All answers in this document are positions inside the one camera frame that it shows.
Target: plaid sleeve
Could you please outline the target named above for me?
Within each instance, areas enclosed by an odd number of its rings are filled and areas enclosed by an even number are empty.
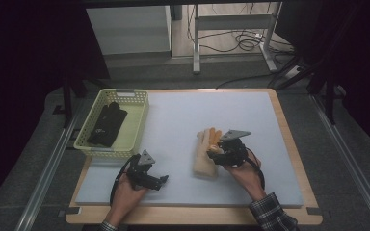
[[[114,227],[107,221],[103,221],[98,229],[98,231],[119,231],[118,228]]]
[[[274,193],[254,201],[249,205],[249,209],[265,231],[297,230],[297,220],[283,211]]]

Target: tan glove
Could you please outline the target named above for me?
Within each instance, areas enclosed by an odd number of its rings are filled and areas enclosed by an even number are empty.
[[[197,152],[194,161],[194,174],[197,176],[204,176],[204,177],[211,177],[216,178],[218,177],[218,167],[215,165],[212,159],[210,159],[206,153],[208,148],[212,146],[212,148],[218,148],[216,145],[216,136],[215,136],[215,128],[205,129],[204,131],[198,132],[198,144],[197,144]]]

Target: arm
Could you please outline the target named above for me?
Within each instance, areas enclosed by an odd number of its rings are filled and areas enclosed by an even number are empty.
[[[99,231],[118,230],[117,227],[122,219],[138,205],[147,191],[147,188],[142,188],[137,191],[133,190],[130,180],[123,174],[119,179],[119,185],[114,195],[113,204],[103,223],[101,223]]]
[[[249,158],[259,167],[260,161],[248,150]],[[265,231],[297,230],[297,220],[281,208],[274,193],[266,194],[257,172],[249,163],[239,167],[224,167],[246,190],[253,202],[249,205],[257,223]]]

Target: white wall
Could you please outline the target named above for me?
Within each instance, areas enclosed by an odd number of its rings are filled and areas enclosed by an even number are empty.
[[[87,9],[103,55],[171,50],[169,6]]]

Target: light green basket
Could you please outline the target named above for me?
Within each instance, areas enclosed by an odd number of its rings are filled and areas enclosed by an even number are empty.
[[[116,141],[111,147],[87,142],[101,109],[104,105],[109,105],[112,102],[119,103],[119,106],[127,112],[127,117],[119,129]],[[127,159],[137,154],[143,136],[148,108],[148,93],[146,90],[101,90],[74,142],[74,148],[94,157]]]

